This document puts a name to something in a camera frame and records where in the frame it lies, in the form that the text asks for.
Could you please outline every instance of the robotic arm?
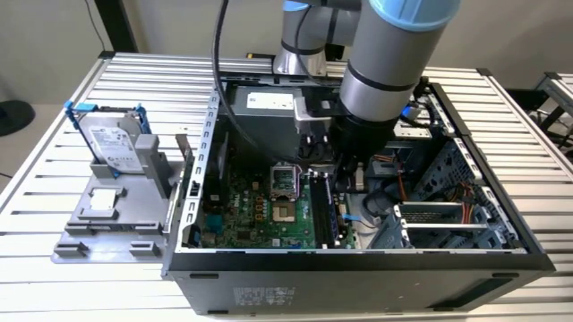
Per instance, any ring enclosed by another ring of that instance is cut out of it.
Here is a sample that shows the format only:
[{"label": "robotic arm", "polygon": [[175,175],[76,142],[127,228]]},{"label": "robotic arm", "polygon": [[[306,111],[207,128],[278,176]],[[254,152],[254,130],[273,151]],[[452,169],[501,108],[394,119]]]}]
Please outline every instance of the robotic arm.
[{"label": "robotic arm", "polygon": [[[275,58],[275,72],[303,74],[303,63],[312,74],[326,75],[325,44],[337,40],[353,46],[338,100],[350,116],[337,117],[330,129],[337,172],[342,175],[354,173],[360,163],[368,164],[393,137],[398,117],[460,2],[285,1],[283,48]],[[294,30],[303,17],[295,48]]]}]

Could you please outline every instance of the black cable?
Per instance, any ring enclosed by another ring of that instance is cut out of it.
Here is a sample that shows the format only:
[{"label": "black cable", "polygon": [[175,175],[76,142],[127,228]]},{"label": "black cable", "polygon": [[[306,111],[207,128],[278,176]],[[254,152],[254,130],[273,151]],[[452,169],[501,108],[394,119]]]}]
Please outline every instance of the black cable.
[{"label": "black cable", "polygon": [[99,31],[98,31],[98,28],[96,28],[96,23],[94,22],[94,17],[91,15],[91,8],[90,8],[88,0],[83,0],[83,2],[86,2],[86,6],[88,8],[88,15],[90,15],[91,26],[94,27],[94,30],[95,30],[98,38],[99,38],[99,42],[102,43],[102,50],[106,51],[104,40],[102,39],[102,35],[99,35]]},{"label": "black cable", "polygon": [[404,116],[401,114],[401,121],[404,123],[406,123],[408,125],[410,125],[412,127],[417,127],[420,129],[430,129],[434,127],[434,123],[436,123],[436,114],[433,112],[433,109],[430,107],[430,105],[424,104],[424,107],[428,111],[428,117],[430,118],[430,123],[429,124],[424,124],[424,123],[418,123],[414,120],[409,119],[406,116]]},{"label": "black cable", "polygon": [[279,154],[278,152],[273,151],[267,146],[263,144],[259,144],[253,137],[246,133],[245,129],[241,127],[235,112],[231,110],[230,104],[227,102],[227,96],[225,94],[223,89],[223,82],[222,82],[222,76],[221,76],[221,66],[219,66],[219,43],[222,40],[222,30],[223,30],[223,22],[225,22],[225,16],[227,14],[227,7],[230,4],[230,0],[222,0],[222,6],[219,8],[219,14],[217,16],[217,26],[215,26],[215,36],[214,36],[214,47],[213,47],[213,61],[214,61],[214,79],[215,79],[215,87],[217,91],[219,92],[219,99],[225,108],[225,111],[227,112],[227,117],[230,119],[230,122],[233,126],[237,129],[237,132],[243,137],[243,139],[249,142],[249,144],[253,145],[257,151],[261,151],[270,159],[275,161],[283,161],[293,164],[301,163],[301,160],[297,158],[293,158],[291,156],[285,156],[283,154]]},{"label": "black cable", "polygon": [[396,182],[398,180],[398,177],[386,179],[384,182],[381,182],[381,185],[377,189],[374,189],[362,199],[362,209],[364,211],[372,216],[372,217],[381,217],[380,213],[376,213],[370,210],[370,208],[368,207],[368,202],[376,197],[378,198],[380,196],[385,197],[386,199],[390,200],[390,202],[396,205],[401,202],[400,199],[397,199],[393,195],[390,195],[386,192],[386,188],[389,187],[389,185]]},{"label": "black cable", "polygon": [[362,220],[353,220],[354,223],[360,223],[361,225],[364,225],[366,228],[370,229],[376,229],[374,226],[370,226],[368,223],[365,223]]},{"label": "black cable", "polygon": [[297,56],[298,64],[301,65],[301,68],[303,69],[303,72],[305,72],[306,76],[309,77],[309,79],[310,79],[314,83],[320,84],[320,82],[318,82],[318,81],[317,81],[317,79],[313,77],[312,73],[309,72],[309,69],[306,68],[306,65],[305,65],[305,63],[303,63],[303,58],[301,57],[301,51],[299,51],[299,49],[298,49],[298,38],[299,38],[299,36],[301,36],[301,29],[303,28],[305,19],[306,19],[306,16],[309,15],[309,12],[310,12],[310,10],[312,10],[312,9],[313,9],[313,7],[312,7],[312,6],[309,6],[309,7],[306,8],[305,13],[303,13],[303,16],[301,17],[301,21],[298,22],[297,32],[295,32],[295,50],[297,50],[297,52],[295,52],[295,56]]}]

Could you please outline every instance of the green circuit board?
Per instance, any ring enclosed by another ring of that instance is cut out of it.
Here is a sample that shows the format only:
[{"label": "green circuit board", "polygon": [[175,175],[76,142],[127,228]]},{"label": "green circuit board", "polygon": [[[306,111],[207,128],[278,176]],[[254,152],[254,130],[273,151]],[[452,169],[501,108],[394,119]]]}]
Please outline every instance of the green circuit board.
[{"label": "green circuit board", "polygon": [[[294,203],[270,200],[270,181],[257,182],[253,176],[237,176],[230,185],[230,202],[223,213],[222,231],[215,234],[205,226],[205,248],[317,249],[309,179],[301,178],[299,197]],[[283,207],[293,205],[290,211]],[[354,248],[349,234],[345,244]]]}]

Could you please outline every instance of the sticker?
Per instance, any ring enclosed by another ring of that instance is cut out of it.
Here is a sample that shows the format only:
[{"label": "sticker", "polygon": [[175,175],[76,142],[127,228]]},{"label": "sticker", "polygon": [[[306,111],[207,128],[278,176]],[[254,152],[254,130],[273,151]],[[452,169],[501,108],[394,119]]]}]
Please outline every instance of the sticker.
[{"label": "sticker", "polygon": [[287,306],[293,304],[295,287],[235,287],[237,305],[255,307],[261,305]]},{"label": "sticker", "polygon": [[293,94],[250,93],[247,96],[247,109],[283,109],[294,110]]},{"label": "sticker", "polygon": [[107,164],[119,172],[142,172],[142,164],[135,153],[129,133],[119,127],[90,127],[99,153]]}]

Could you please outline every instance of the aluminum extrusion table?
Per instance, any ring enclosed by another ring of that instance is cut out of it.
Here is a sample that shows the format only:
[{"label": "aluminum extrusion table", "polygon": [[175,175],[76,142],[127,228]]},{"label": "aluminum extrusion table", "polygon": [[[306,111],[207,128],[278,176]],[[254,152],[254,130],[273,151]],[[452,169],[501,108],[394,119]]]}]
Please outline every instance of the aluminum extrusion table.
[{"label": "aluminum extrusion table", "polygon": [[[271,71],[269,60],[223,60],[225,70]],[[332,63],[342,77],[345,63]],[[428,68],[466,122],[557,272],[470,313],[226,317],[229,320],[377,320],[466,322],[573,320],[573,169],[492,76],[473,69]],[[117,54],[99,59],[71,100],[115,107],[142,103],[161,150],[181,158],[175,134],[198,144],[211,60]],[[52,264],[50,255],[91,171],[91,154],[60,113],[0,195],[2,321],[179,321],[194,317],[161,264]]]}]

